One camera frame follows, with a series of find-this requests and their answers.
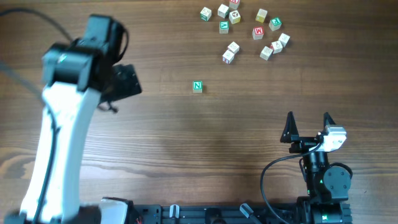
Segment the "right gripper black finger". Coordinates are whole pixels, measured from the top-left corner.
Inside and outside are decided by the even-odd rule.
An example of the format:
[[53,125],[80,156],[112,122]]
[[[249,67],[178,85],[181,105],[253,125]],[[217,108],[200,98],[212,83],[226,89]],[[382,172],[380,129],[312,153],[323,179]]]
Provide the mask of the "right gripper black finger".
[[323,127],[325,128],[328,125],[335,125],[335,124],[336,123],[334,122],[330,114],[328,112],[325,112],[323,114]]
[[280,137],[280,142],[293,143],[298,141],[299,141],[299,132],[297,129],[297,125],[295,123],[294,114],[292,111],[289,111],[287,114],[285,128]]

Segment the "wooden block red letter A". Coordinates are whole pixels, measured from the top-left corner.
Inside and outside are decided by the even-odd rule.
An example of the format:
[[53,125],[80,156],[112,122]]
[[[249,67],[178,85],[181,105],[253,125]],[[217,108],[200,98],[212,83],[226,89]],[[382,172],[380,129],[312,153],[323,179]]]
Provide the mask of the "wooden block red letter A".
[[273,50],[273,54],[280,53],[283,49],[283,45],[281,41],[275,41],[271,43],[271,49]]

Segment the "wooden block green letter N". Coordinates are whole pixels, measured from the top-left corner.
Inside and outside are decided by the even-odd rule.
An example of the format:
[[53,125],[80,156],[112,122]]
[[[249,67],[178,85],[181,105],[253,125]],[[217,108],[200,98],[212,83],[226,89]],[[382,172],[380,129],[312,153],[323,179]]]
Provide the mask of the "wooden block green letter N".
[[202,81],[193,81],[193,92],[194,93],[202,93],[203,92],[203,82]]

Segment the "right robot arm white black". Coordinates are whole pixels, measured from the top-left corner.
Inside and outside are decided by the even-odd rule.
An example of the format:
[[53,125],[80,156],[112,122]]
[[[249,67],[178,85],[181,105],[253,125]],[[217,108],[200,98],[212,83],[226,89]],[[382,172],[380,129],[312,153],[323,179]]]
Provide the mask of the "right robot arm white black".
[[289,152],[300,157],[299,166],[308,195],[298,197],[295,223],[351,223],[348,200],[353,171],[347,165],[328,160],[331,152],[346,141],[346,130],[329,113],[323,115],[323,130],[315,137],[299,135],[293,112],[288,112],[280,138],[290,143]]

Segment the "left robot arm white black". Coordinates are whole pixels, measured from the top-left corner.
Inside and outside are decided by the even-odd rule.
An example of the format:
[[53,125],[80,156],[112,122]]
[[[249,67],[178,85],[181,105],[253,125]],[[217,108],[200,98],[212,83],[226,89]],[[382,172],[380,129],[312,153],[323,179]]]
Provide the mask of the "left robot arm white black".
[[141,93],[132,65],[121,64],[127,29],[93,14],[85,34],[56,43],[43,56],[43,118],[34,171],[20,209],[6,223],[126,223],[133,206],[119,199],[80,202],[80,168],[95,110],[117,113],[113,102]]

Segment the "wooden block plain lower right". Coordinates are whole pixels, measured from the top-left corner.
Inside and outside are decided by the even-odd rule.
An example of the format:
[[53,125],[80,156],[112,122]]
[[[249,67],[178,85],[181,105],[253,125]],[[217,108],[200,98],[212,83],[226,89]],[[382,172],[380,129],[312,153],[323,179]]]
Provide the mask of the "wooden block plain lower right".
[[274,49],[265,46],[260,54],[260,58],[264,59],[264,60],[269,60],[269,58],[271,57],[271,55],[273,54]]

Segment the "wooden block plain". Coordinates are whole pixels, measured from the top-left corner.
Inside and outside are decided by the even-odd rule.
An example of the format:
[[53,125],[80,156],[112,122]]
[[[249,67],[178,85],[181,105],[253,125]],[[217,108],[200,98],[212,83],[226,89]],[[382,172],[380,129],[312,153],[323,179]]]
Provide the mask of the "wooden block plain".
[[239,45],[235,42],[232,42],[228,45],[228,50],[234,54],[237,54],[239,52]]
[[265,46],[260,54],[260,58],[264,59],[264,60],[269,60],[269,58],[271,57],[271,55],[273,54],[274,49]]
[[229,7],[225,4],[221,4],[218,8],[218,16],[225,19],[229,13]]

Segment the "wooden block far right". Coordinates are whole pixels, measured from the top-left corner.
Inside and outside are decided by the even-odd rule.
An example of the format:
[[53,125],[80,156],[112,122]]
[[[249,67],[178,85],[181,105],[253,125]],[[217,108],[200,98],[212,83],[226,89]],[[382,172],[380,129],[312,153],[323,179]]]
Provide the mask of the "wooden block far right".
[[281,33],[281,35],[279,37],[279,41],[281,42],[283,47],[286,47],[289,39],[290,39],[290,36],[285,33]]

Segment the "wooden block red edge lower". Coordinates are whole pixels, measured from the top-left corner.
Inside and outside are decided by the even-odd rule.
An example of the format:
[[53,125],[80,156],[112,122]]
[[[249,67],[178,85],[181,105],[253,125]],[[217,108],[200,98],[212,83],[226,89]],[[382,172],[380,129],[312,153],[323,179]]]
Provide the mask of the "wooden block red edge lower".
[[234,60],[234,56],[235,54],[232,51],[226,50],[222,56],[222,61],[224,61],[224,63],[230,64]]

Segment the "wooden block red edge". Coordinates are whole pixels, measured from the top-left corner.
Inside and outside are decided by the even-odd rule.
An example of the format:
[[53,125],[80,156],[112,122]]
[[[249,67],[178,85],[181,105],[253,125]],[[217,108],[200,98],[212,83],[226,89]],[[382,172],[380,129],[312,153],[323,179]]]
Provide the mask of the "wooden block red edge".
[[237,8],[239,7],[240,4],[240,0],[229,0],[229,7],[232,9],[237,10]]
[[232,51],[226,50],[222,56],[222,61],[224,61],[224,63],[230,64],[234,60],[234,56],[235,54]]

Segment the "wooden block plain middle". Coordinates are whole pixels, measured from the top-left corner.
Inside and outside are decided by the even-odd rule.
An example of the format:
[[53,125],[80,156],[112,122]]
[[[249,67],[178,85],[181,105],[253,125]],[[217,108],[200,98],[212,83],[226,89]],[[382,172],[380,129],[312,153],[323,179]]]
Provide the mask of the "wooden block plain middle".
[[228,45],[228,50],[234,54],[237,54],[239,52],[239,45],[235,42],[232,42]]

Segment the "wooden block red letter M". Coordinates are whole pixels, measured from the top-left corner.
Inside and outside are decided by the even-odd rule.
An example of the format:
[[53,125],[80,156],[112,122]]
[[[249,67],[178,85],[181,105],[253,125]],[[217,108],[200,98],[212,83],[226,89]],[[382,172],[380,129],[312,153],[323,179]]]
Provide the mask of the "wooden block red letter M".
[[263,27],[254,27],[252,30],[252,37],[254,40],[260,40],[264,36]]

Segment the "wooden block green corner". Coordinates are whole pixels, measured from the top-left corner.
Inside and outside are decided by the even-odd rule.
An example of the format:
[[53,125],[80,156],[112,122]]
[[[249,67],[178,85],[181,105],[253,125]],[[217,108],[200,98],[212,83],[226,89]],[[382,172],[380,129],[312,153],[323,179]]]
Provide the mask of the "wooden block green corner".
[[204,21],[209,21],[212,15],[211,9],[204,7],[200,12],[200,19]]

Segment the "wooden block green letter right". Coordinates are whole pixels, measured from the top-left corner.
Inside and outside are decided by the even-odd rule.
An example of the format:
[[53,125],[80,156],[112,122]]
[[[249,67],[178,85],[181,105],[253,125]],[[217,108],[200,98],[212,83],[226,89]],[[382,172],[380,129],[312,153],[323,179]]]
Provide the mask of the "wooden block green letter right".
[[269,27],[271,31],[278,30],[280,29],[281,26],[282,26],[282,21],[279,17],[275,17],[270,20]]

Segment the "wooden block green letter Y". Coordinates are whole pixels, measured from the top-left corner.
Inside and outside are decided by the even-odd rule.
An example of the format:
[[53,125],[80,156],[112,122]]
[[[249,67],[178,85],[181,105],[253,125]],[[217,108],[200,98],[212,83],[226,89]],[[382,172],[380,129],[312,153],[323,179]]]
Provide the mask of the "wooden block green letter Y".
[[228,34],[229,33],[229,22],[228,21],[220,22],[219,33],[220,34]]

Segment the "wooden block plain top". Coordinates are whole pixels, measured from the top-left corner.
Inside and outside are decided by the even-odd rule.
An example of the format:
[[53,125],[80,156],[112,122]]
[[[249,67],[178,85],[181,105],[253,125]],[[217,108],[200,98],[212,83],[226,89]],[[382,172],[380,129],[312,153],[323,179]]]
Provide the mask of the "wooden block plain top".
[[225,4],[221,4],[218,8],[218,16],[225,19],[229,13],[229,7]]

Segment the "wooden block yellow side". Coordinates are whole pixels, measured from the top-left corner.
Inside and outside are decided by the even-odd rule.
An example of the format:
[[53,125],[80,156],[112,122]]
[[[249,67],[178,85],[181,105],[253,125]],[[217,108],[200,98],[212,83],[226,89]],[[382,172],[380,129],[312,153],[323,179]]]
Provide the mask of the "wooden block yellow side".
[[241,15],[238,10],[231,11],[229,13],[229,20],[232,24],[237,24],[241,20]]

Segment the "wooden block red top edge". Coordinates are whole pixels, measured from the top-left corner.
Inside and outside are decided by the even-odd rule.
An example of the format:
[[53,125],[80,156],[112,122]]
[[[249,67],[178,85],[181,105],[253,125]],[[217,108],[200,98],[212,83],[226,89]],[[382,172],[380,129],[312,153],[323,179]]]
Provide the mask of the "wooden block red top edge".
[[240,0],[229,0],[229,7],[232,9],[237,10],[237,8],[239,7],[240,4]]

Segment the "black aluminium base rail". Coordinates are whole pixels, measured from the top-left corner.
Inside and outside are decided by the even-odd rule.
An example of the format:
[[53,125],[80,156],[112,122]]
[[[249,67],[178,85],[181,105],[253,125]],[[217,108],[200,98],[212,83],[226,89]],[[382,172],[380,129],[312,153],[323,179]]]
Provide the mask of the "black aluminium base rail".
[[131,223],[138,224],[214,224],[214,223],[325,223],[352,224],[348,204],[311,206],[307,202],[267,206],[244,203],[240,206],[136,205]]

